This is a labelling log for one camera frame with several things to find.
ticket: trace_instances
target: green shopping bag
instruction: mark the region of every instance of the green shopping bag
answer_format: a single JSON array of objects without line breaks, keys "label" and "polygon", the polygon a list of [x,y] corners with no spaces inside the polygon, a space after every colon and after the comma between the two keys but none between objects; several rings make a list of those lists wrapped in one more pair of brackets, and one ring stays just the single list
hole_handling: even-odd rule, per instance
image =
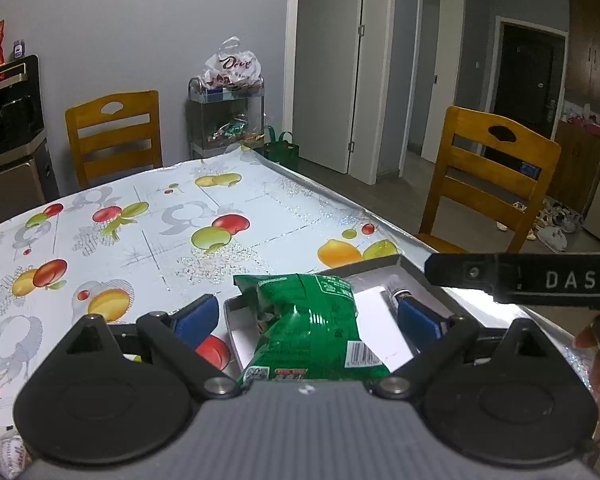
[{"label": "green shopping bag", "polygon": [[[289,134],[291,142],[284,139]],[[264,157],[271,162],[277,162],[290,170],[298,170],[298,158],[300,147],[294,144],[294,136],[291,132],[282,132],[276,139],[276,131],[269,126],[269,137],[271,141],[264,145]]]}]

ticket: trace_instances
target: baseboard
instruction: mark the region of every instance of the baseboard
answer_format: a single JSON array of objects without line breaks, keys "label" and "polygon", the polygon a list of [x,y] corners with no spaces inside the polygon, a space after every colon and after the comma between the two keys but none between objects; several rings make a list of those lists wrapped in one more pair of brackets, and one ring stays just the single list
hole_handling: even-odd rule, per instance
[{"label": "baseboard", "polygon": [[390,180],[399,176],[400,170],[383,171],[382,173],[378,173],[376,175],[376,182],[380,182],[381,180]]}]

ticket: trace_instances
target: chair backrest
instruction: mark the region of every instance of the chair backrest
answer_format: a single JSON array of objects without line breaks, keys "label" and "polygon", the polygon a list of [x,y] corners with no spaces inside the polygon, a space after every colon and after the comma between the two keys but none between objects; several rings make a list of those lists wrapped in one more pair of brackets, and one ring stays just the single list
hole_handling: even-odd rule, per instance
[{"label": "chair backrest", "polygon": [[[119,103],[122,108],[106,113],[102,109],[110,103]],[[149,121],[115,128],[80,138],[78,130],[97,124],[110,123],[142,115],[149,115]],[[65,114],[69,146],[74,158],[75,173],[81,187],[87,187],[89,180],[118,171],[162,166],[160,148],[160,117],[158,112],[158,92],[131,92],[100,97],[89,103],[69,108]],[[95,160],[85,161],[84,155],[137,140],[150,140],[151,146],[142,150],[129,150]]]},{"label": "chair backrest", "polygon": [[[541,168],[538,180],[453,146],[455,135],[480,142],[484,146]],[[440,197],[446,196],[514,230],[514,237],[507,252],[517,253],[533,225],[536,213],[542,207],[542,200],[554,176],[559,157],[559,144],[515,121],[494,114],[456,106],[449,107],[420,232],[431,234]],[[475,175],[515,193],[527,200],[526,211],[522,213],[504,200],[447,176],[446,171],[449,167]]]}]

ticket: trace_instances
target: blue gripper pad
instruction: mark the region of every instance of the blue gripper pad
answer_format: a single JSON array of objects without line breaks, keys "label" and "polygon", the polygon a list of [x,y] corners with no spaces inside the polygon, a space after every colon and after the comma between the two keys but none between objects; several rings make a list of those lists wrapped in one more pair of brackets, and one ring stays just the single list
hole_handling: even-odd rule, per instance
[{"label": "blue gripper pad", "polygon": [[205,294],[170,317],[176,337],[196,349],[218,326],[218,300],[211,294]]},{"label": "blue gripper pad", "polygon": [[413,296],[402,297],[398,301],[397,322],[404,338],[419,352],[441,338],[447,329],[444,317]]}]

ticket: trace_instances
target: small bottle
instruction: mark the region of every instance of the small bottle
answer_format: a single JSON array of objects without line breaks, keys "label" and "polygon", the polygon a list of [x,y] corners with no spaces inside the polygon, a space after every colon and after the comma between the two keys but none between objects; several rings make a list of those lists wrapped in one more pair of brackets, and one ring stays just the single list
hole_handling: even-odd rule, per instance
[{"label": "small bottle", "polygon": [[24,40],[17,40],[13,43],[13,59],[24,56]]}]

